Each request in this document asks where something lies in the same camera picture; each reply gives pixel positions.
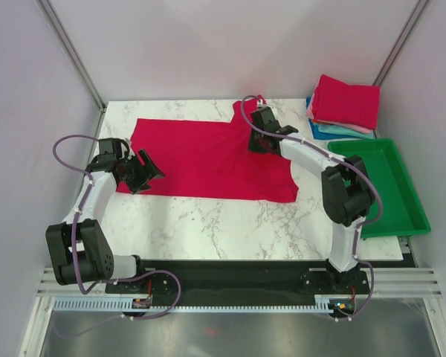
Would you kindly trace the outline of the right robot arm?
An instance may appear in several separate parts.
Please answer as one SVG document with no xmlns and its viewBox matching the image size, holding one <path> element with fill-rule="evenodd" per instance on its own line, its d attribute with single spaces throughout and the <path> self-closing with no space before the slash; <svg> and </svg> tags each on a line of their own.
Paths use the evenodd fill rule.
<svg viewBox="0 0 446 357">
<path fill-rule="evenodd" d="M 243 118 L 251 126 L 248 149 L 272 153 L 297 164 L 319 178 L 323 209 L 333 223 L 332 246 L 326 273 L 327 287 L 344 292 L 352 285 L 350 271 L 360 262 L 358 242 L 370 208 L 379 195 L 368 178 L 363 159 L 346 158 L 307 141 L 292 126 L 281 126 L 272 109 L 259 103 L 256 110 Z"/>
</svg>

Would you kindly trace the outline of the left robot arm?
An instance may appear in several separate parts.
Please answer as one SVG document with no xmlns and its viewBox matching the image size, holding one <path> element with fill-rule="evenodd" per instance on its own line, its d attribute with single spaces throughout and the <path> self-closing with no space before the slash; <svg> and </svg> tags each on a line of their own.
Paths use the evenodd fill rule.
<svg viewBox="0 0 446 357">
<path fill-rule="evenodd" d="M 103 233 L 101 222 L 110 198 L 123 184 L 132 194 L 150 189 L 150 181 L 163 178 L 144 149 L 134 152 L 121 138 L 97 140 L 98 154 L 86 168 L 55 159 L 82 174 L 83 185 L 69 214 L 48 226 L 45 239 L 56 281 L 61 286 L 77 285 L 86 295 L 99 282 L 122 281 L 131 292 L 142 292 L 148 274 L 138 268 L 136 255 L 115 255 Z"/>
</svg>

